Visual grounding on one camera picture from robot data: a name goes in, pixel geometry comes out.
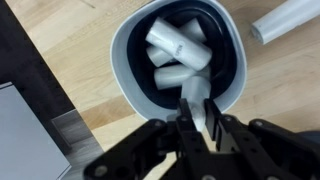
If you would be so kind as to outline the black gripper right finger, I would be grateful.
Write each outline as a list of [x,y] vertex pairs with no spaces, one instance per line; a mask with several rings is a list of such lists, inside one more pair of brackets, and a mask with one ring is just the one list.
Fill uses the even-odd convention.
[[223,114],[213,100],[204,101],[206,127],[216,150],[236,157],[244,180],[320,180],[320,146],[316,132],[294,133],[264,119],[243,124]]

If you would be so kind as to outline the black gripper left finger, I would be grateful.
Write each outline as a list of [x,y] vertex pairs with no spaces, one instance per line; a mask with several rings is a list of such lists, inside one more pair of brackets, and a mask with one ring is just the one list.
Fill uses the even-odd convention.
[[86,166],[85,180],[142,180],[168,153],[178,155],[172,178],[201,180],[210,175],[209,150],[195,128],[185,99],[178,102],[178,117],[165,122],[151,119]]

